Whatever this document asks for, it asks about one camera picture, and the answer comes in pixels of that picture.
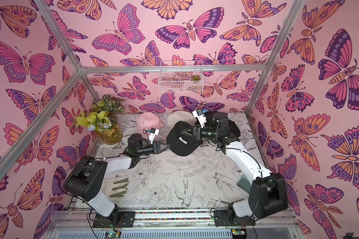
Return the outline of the black cap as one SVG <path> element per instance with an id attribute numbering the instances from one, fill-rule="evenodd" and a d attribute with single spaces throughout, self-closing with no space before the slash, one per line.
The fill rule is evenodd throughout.
<path id="1" fill-rule="evenodd" d="M 170 150 L 178 156 L 188 156 L 203 144 L 202 140 L 193 140 L 181 133 L 181 130 L 189 127 L 187 122 L 179 121 L 167 135 L 166 144 L 169 144 Z"/>
<path id="2" fill-rule="evenodd" d="M 218 128 L 217 132 L 219 136 L 228 136 L 230 134 L 234 134 L 237 137 L 241 136 L 238 126 L 228 118 L 227 113 L 216 112 L 213 114 L 213 117 Z"/>

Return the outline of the pink cap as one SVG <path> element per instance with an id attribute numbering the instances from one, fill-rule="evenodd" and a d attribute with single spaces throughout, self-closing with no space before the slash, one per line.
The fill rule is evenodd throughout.
<path id="1" fill-rule="evenodd" d="M 151 128 L 162 129 L 165 125 L 161 120 L 152 112 L 146 112 L 140 114 L 136 118 L 137 133 L 144 134 L 144 131 L 148 131 Z"/>

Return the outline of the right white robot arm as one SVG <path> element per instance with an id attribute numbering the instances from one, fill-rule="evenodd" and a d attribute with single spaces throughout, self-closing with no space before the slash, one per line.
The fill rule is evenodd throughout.
<path id="1" fill-rule="evenodd" d="M 208 139 L 240 168 L 243 179 L 238 182 L 248 191 L 248 199 L 229 204 L 230 219 L 247 218 L 249 221 L 263 219 L 288 209 L 285 178 L 273 173 L 254 158 L 244 147 L 239 137 L 230 129 L 228 115 L 214 112 L 207 117 L 205 110 L 193 111 L 198 123 L 181 134 L 193 140 Z"/>

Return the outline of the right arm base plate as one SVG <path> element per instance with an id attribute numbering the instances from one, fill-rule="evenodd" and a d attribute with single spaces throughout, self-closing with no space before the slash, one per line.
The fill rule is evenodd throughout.
<path id="1" fill-rule="evenodd" d="M 225 210 L 212 208 L 210 216 L 216 227 L 246 227 L 255 226 L 255 219 L 251 216 L 238 217 L 231 208 Z"/>

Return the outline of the black cap back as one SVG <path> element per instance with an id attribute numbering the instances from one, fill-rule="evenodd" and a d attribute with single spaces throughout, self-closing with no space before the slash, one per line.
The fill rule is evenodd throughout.
<path id="1" fill-rule="evenodd" d="M 228 136 L 230 134 L 234 134 L 237 137 L 241 136 L 238 126 L 228 118 L 227 113 L 216 112 L 213 114 L 213 117 L 218 128 L 217 132 L 219 136 Z"/>

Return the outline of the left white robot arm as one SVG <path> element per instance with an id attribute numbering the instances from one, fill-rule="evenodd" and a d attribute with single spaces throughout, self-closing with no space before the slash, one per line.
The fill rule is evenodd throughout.
<path id="1" fill-rule="evenodd" d="M 142 156 L 160 154 L 169 148 L 167 143 L 144 139 L 139 133 L 132 134 L 127 147 L 118 157 L 84 156 L 73 167 L 62 189 L 68 195 L 84 201 L 98 215 L 110 217 L 116 211 L 116 204 L 101 191 L 104 178 L 113 172 L 135 167 Z"/>

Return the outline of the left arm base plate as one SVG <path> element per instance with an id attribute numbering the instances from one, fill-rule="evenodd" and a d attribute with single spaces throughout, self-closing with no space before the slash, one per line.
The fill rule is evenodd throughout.
<path id="1" fill-rule="evenodd" d="M 135 211 L 121 210 L 116 206 L 108 217 L 96 213 L 93 228 L 132 228 L 135 216 Z"/>

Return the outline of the white Colorado cap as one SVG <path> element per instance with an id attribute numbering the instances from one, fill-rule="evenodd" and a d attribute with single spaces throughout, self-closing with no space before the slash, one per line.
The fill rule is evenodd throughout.
<path id="1" fill-rule="evenodd" d="M 176 111 L 167 117 L 167 126 L 173 128 L 175 124 L 180 121 L 187 122 L 191 126 L 195 125 L 197 122 L 192 113 L 187 111 Z"/>

